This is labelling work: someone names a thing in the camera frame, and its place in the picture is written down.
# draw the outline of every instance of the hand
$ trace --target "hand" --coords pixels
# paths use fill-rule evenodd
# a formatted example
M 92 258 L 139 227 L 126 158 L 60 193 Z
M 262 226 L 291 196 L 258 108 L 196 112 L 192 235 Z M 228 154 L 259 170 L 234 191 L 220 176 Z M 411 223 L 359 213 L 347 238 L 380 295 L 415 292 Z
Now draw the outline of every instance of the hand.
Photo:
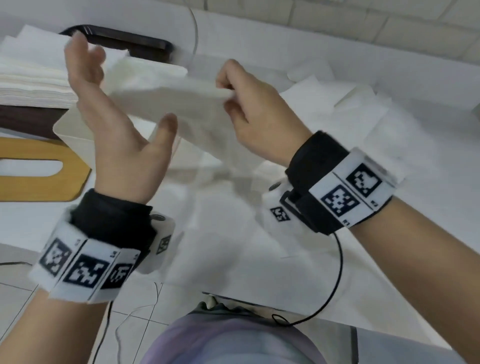
M 297 150 L 311 137 L 278 92 L 235 60 L 225 63 L 217 87 L 234 89 L 235 100 L 225 103 L 237 139 L 251 152 L 288 167 Z
M 149 143 L 132 121 L 100 89 L 105 51 L 88 50 L 77 32 L 65 48 L 68 78 L 78 96 L 78 109 L 94 134 L 95 190 L 107 196 L 146 204 L 165 177 L 177 133 L 177 117 L 166 115 Z

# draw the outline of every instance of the yellow wooden cutting board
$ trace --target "yellow wooden cutting board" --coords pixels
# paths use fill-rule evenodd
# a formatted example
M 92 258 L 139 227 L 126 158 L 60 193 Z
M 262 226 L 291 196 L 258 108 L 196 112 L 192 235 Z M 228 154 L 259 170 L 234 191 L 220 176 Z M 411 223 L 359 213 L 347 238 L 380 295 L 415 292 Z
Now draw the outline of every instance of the yellow wooden cutting board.
M 72 201 L 90 174 L 88 167 L 63 142 L 0 137 L 0 158 L 59 160 L 63 167 L 48 177 L 0 176 L 0 201 Z

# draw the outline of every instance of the tiled wall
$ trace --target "tiled wall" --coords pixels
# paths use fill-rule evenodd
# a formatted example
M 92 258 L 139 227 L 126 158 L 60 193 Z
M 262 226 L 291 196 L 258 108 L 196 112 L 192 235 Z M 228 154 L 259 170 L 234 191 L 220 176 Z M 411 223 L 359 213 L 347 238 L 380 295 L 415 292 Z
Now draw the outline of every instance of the tiled wall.
M 480 64 L 480 0 L 186 1 L 211 12 Z

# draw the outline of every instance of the cutting board handle hole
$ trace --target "cutting board handle hole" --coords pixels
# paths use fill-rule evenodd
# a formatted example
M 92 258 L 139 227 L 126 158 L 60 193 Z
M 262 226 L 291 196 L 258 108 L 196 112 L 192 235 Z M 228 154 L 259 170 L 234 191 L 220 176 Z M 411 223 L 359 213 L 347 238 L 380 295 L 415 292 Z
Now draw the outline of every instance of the cutting board handle hole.
M 50 177 L 61 171 L 59 160 L 43 159 L 0 159 L 0 176 Z

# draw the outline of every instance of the black tray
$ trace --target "black tray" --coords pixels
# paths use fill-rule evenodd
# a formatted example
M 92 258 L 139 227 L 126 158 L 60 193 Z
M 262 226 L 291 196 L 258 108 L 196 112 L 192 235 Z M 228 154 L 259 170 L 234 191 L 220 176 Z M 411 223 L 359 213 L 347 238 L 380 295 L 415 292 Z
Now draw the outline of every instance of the black tray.
M 60 34 L 72 36 L 77 30 L 85 34 L 89 43 L 107 48 L 128 49 L 132 57 L 170 63 L 173 44 L 166 40 L 87 24 L 72 26 Z

